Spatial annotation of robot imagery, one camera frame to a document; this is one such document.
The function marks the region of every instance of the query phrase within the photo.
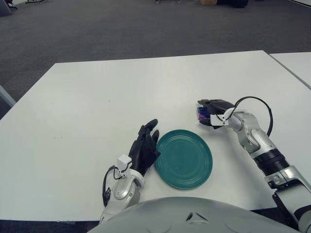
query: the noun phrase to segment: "teal plate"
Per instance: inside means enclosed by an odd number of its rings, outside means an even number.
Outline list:
[[[208,179],[213,159],[200,136],[187,130],[174,130],[161,137],[156,147],[161,155],[155,167],[169,185],[192,189]]]

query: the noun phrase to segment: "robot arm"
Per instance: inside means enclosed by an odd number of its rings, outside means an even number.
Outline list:
[[[143,125],[140,128],[137,140],[134,141],[130,149],[129,156],[122,155],[117,160],[117,166],[112,166],[107,171],[103,183],[105,209],[100,218],[100,224],[139,202],[139,190],[144,186],[143,176],[160,155],[156,150],[159,131],[156,130],[152,136],[150,135],[150,131],[156,125],[157,119]],[[113,177],[117,180],[112,190],[105,188],[109,171],[113,171]]]
[[[225,126],[234,130],[240,145],[264,173],[265,181],[272,189],[276,189],[273,199],[278,207],[289,216],[292,225],[296,224],[301,232],[309,233],[311,186],[296,167],[285,160],[284,155],[260,128],[256,117],[223,100],[201,100],[199,104],[210,113],[210,117],[200,122],[214,128]]]

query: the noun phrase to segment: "wire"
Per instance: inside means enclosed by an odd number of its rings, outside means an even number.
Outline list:
[[[121,172],[125,172],[125,171],[128,169],[128,166],[129,166],[131,163],[132,163],[132,161],[129,162],[129,163],[127,164],[126,168],[125,168],[124,170],[122,170]],[[109,198],[106,197],[106,181],[107,181],[107,175],[108,175],[108,173],[109,173],[110,171],[113,170],[113,178],[114,178],[115,180],[119,180],[119,179],[122,178],[122,176],[116,178],[116,173],[115,173],[115,172],[116,172],[116,169],[119,170],[118,167],[116,167],[116,166],[114,166],[114,165],[111,166],[111,167],[108,169],[108,171],[106,172],[105,177],[104,177],[102,196],[103,196],[103,202],[104,202],[104,206],[105,206],[105,207],[107,206],[108,201],[109,201]]]
[[[102,193],[102,196],[103,196],[103,202],[104,202],[104,207],[107,206],[108,204],[108,200],[106,198],[106,180],[107,180],[107,175],[110,171],[114,170],[115,169],[115,166],[111,166],[108,171],[106,172],[105,174],[105,177],[104,177],[104,181],[103,181],[103,193]]]
[[[258,97],[255,97],[255,96],[246,96],[246,97],[243,97],[241,99],[239,99],[235,104],[234,104],[234,109],[233,111],[231,112],[231,114],[228,116],[228,118],[226,120],[228,120],[233,112],[237,109],[238,105],[245,99],[256,99],[256,100],[259,100],[261,101],[262,103],[264,103],[264,105],[266,105],[266,107],[268,108],[268,111],[269,111],[269,116],[270,116],[270,124],[269,124],[269,128],[268,128],[268,131],[267,131],[267,135],[270,136],[271,134],[271,131],[272,131],[272,128],[273,128],[273,115],[272,115],[272,110],[271,108],[269,107],[269,105],[263,101],[262,99],[258,98]]]

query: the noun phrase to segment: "floor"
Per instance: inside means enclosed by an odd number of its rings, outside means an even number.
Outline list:
[[[1,17],[0,35],[0,85],[19,100],[59,62],[311,51],[311,8],[287,0],[250,0],[242,9],[199,0],[47,0]],[[9,109],[0,100],[0,119]],[[29,224],[0,221],[0,232],[55,231]],[[57,232],[85,232],[83,224]]]

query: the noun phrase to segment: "white table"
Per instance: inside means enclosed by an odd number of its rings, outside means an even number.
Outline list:
[[[274,53],[271,56],[311,90],[311,52]]]
[[[200,135],[213,171],[202,186],[183,191],[152,167],[141,201],[191,196],[246,209],[275,206],[235,133],[197,121],[197,100],[247,95],[269,103],[272,140],[310,182],[311,92],[263,51],[55,64],[0,121],[0,219],[98,220],[104,174],[153,118],[160,136],[175,129]],[[267,129],[263,104],[246,100],[241,108]]]

